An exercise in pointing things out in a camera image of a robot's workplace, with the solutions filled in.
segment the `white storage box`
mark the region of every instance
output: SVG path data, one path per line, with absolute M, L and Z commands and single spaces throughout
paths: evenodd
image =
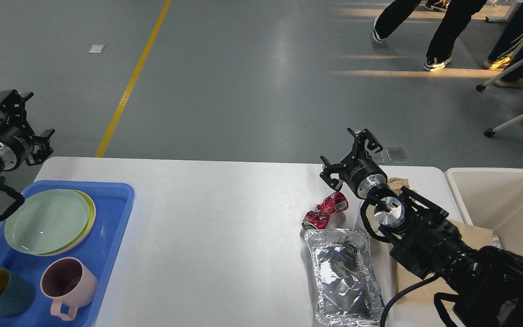
M 523 256 L 523 169 L 452 168 L 445 176 L 463 221 L 492 229 Z

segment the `mug handle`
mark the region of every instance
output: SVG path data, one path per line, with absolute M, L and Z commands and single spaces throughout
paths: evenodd
M 55 298 L 52 302 L 52 307 L 49 309 L 50 314 L 60 317 L 64 321 L 72 321 L 75 319 L 78 313 L 78 307 L 70 307 L 68 314 L 63 314 L 60 309 L 62 308 L 62 300 Z

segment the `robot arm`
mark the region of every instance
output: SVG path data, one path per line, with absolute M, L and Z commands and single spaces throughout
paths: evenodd
M 17 169 L 23 161 L 28 166 L 42 164 L 54 151 L 49 145 L 54 129 L 45 130 L 36 136 L 27 122 L 25 102 L 33 95 L 32 92 L 20 94 L 15 89 L 0 92 L 0 174 Z M 0 215 L 0 221 L 3 221 L 25 199 L 21 193 L 5 184 L 3 176 L 0 176 L 0 191 L 15 201 Z
M 441 302 L 447 300 L 455 302 L 453 311 L 467 327 L 523 326 L 523 257 L 492 246 L 475 250 L 461 240 L 459 230 L 446 219 L 449 213 L 441 207 L 405 187 L 396 195 L 367 151 L 381 151 L 378 141 L 368 130 L 348 130 L 355 138 L 352 151 L 335 165 L 322 157 L 320 176 L 335 190 L 345 182 L 365 200 L 360 210 L 365 229 L 376 240 L 393 245 L 390 255 L 400 265 L 421 279 L 429 273 L 442 277 L 457 293 L 435 295 L 443 322 L 456 326 Z M 342 182 L 334 182 L 333 173 Z M 371 206 L 383 236 L 370 226 L 366 212 Z

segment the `blue tray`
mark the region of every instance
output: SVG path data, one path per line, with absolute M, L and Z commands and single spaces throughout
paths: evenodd
M 35 300 L 23 314 L 12 318 L 0 317 L 0 327 L 89 327 L 94 324 L 108 285 L 116 254 L 133 209 L 134 190 L 123 183 L 65 182 L 42 180 L 23 190 L 27 198 L 55 188 L 80 190 L 87 193 L 96 205 L 96 221 L 90 234 L 70 251 L 51 257 L 36 257 L 13 250 L 5 240 L 4 226 L 0 228 L 0 266 L 16 273 L 35 288 Z M 91 304 L 80 308 L 73 321 L 50 315 L 52 300 L 39 289 L 39 280 L 50 263 L 63 257 L 75 257 L 98 278 L 98 290 Z

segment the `chair wheel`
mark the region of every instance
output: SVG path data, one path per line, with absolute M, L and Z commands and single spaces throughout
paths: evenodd
M 491 139 L 493 135 L 496 134 L 492 129 L 486 129 L 484 132 L 485 137 Z

